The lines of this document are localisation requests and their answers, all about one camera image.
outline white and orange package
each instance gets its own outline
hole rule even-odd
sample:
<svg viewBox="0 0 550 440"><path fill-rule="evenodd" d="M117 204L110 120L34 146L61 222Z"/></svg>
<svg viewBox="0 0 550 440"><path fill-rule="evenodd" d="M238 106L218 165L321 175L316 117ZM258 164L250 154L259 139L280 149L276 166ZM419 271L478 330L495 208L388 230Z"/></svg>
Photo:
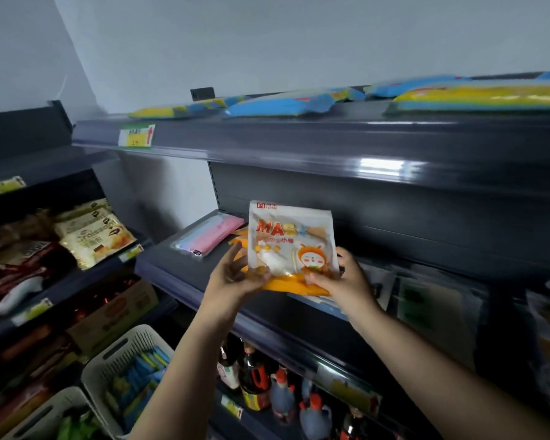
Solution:
<svg viewBox="0 0 550 440"><path fill-rule="evenodd" d="M339 276L332 213L252 200L249 209L249 274L268 267L263 287L299 295L329 295L308 273Z"/></svg>

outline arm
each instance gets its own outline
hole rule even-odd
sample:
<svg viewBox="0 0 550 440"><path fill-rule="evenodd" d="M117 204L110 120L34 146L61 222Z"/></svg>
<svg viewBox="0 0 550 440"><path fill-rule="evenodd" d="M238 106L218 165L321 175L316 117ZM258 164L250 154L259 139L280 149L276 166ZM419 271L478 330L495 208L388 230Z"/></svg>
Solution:
<svg viewBox="0 0 550 440"><path fill-rule="evenodd" d="M446 439L550 439L550 421L443 354L385 313L352 255L340 280L312 274Z"/></svg>
<svg viewBox="0 0 550 440"><path fill-rule="evenodd" d="M239 250L240 244L234 245L210 275L198 313L132 429L131 440L206 438L220 345L232 328L244 298L268 280L268 276L233 280L246 265L246 257L233 262Z"/></svg>

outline white plastic basket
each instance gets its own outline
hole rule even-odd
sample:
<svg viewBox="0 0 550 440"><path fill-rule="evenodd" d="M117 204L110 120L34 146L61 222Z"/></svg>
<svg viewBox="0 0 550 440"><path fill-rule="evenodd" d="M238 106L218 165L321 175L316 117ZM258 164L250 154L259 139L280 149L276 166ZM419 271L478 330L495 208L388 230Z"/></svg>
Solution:
<svg viewBox="0 0 550 440"><path fill-rule="evenodd" d="M81 373L81 382L92 400L96 414L103 422L104 429L113 438L127 438L112 412L106 404L104 393L113 377L124 372L132 359L141 352L153 347L159 347L169 358L173 357L173 349L149 325L138 325L114 344L94 357Z"/></svg>
<svg viewBox="0 0 550 440"><path fill-rule="evenodd" d="M68 387L59 391L12 429L2 440L42 440L57 435L67 409L88 406L94 408L79 387Z"/></svg>

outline right hand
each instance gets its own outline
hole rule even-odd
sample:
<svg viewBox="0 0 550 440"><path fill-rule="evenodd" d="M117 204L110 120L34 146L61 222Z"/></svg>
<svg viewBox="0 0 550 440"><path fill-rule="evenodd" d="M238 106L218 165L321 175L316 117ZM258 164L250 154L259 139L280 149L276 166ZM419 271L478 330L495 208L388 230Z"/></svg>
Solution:
<svg viewBox="0 0 550 440"><path fill-rule="evenodd" d="M334 302L348 316L352 325L361 325L371 313L381 311L373 296L367 278L352 254L342 247L336 247L338 264L344 267L340 279L331 279L317 273L310 273L311 281L330 292Z"/></svg>

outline cardboard box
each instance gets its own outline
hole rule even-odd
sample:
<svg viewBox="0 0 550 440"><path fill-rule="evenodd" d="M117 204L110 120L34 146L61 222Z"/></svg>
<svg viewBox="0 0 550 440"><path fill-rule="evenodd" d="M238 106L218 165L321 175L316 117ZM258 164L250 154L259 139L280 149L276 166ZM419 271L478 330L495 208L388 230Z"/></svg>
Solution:
<svg viewBox="0 0 550 440"><path fill-rule="evenodd" d="M92 357L120 338L159 300L148 282L140 280L110 303L67 329L82 354Z"/></svg>

